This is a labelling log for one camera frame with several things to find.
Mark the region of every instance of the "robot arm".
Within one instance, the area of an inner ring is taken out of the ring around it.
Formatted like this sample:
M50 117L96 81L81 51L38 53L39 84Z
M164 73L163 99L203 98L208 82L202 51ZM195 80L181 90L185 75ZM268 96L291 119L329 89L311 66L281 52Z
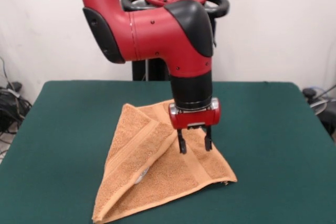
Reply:
M124 12L119 0L83 0L84 14L105 57L113 63L162 58L169 69L175 103L172 125L186 153L182 129L206 126L211 150L211 125L220 106L212 98L213 33L202 5L178 1L160 8Z

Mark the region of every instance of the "black joint cover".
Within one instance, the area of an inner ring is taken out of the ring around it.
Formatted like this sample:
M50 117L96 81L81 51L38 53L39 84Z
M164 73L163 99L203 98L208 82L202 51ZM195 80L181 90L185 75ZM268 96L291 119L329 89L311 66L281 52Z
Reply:
M197 77L170 76L173 98L182 110L200 110L208 107L212 99L212 72Z
M213 32L203 6L193 0L182 0L164 6L182 27L190 43L205 57L213 55Z
M105 57L113 63L125 63L113 32L103 16L91 8L85 7L83 11L93 36Z

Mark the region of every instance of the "towel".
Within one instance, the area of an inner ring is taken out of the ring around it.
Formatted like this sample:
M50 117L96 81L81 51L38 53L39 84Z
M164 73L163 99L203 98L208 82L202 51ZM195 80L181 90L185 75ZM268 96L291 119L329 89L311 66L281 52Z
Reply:
M187 154L180 154L170 103L123 106L96 196L94 223L160 206L213 183L237 182L216 147L205 150L202 129L183 130Z

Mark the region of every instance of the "screw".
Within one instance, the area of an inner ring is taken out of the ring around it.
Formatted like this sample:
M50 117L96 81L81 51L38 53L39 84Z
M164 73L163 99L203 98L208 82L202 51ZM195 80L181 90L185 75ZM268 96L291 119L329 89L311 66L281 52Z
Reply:
M98 24L97 20L93 19L91 20L91 26L96 26Z

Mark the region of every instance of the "green table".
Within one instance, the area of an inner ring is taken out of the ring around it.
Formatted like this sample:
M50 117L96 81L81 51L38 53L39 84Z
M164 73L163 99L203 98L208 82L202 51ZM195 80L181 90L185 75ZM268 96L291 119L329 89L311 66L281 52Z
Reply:
M239 182L115 223L336 223L336 148L291 83L214 83L213 139ZM45 84L0 165L0 223L92 223L124 103L171 98L167 82Z

